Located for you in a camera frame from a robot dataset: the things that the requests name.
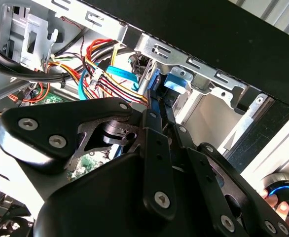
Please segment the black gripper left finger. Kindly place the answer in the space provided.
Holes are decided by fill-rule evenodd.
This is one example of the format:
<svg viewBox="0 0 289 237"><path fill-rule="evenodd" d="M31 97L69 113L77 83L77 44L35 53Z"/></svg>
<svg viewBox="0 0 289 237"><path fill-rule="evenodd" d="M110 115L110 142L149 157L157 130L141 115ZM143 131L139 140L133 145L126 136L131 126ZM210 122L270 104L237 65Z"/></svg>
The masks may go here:
<svg viewBox="0 0 289 237"><path fill-rule="evenodd" d="M156 97L142 112L116 97L5 111L0 118L0 191L37 217L53 193L73 182L67 173L78 158L111 145L123 146L118 158L137 155L143 161L144 207L172 220L176 198L168 182L173 176L170 148Z"/></svg>

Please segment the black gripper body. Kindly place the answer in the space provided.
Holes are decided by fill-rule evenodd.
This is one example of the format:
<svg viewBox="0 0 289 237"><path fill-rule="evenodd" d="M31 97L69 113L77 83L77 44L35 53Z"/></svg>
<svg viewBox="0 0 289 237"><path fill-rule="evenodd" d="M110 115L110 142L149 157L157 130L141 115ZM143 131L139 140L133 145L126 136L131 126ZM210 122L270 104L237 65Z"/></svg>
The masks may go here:
<svg viewBox="0 0 289 237"><path fill-rule="evenodd" d="M192 176L173 169L176 189L172 221L143 204L144 163L124 155L53 193L40 210L36 237L222 237L213 225Z"/></svg>

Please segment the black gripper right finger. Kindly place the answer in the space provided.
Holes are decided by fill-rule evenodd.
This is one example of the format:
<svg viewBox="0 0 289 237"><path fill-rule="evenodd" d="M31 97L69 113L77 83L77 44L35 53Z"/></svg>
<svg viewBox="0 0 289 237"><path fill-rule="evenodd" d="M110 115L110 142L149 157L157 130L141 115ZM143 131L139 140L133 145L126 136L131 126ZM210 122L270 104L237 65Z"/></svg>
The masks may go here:
<svg viewBox="0 0 289 237"><path fill-rule="evenodd" d="M172 101L159 100L163 133L170 141L180 205L206 237L289 237L288 224L210 144L195 145L176 123Z"/></svg>

